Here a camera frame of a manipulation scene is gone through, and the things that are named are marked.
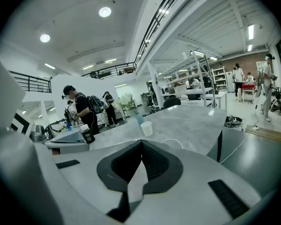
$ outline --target cable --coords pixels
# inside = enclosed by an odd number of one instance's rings
[[[228,156],[226,157],[222,162],[220,162],[220,164],[222,164],[223,162],[225,162],[229,157],[232,156],[232,154],[244,143],[244,141],[247,139],[247,137],[249,136],[250,132],[252,131],[253,127],[250,129],[248,135],[244,138],[244,140],[238,145],[237,148],[234,149],[234,151]]]
[[[174,141],[178,142],[180,144],[181,148],[183,149],[183,146],[182,146],[181,142],[179,142],[178,140],[173,139],[173,138],[166,139],[166,140],[162,141],[161,143],[163,143],[165,141],[168,141],[168,140],[174,140]]]

